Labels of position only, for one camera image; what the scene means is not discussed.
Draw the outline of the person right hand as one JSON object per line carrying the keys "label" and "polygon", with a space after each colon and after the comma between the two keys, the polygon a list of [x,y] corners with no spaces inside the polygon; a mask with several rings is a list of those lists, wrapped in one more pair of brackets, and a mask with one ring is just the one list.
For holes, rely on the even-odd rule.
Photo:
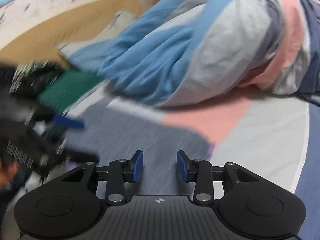
{"label": "person right hand", "polygon": [[11,163],[6,164],[3,159],[1,159],[0,164],[0,188],[8,189],[13,182],[13,179],[17,175],[19,171],[19,163],[13,161]]}

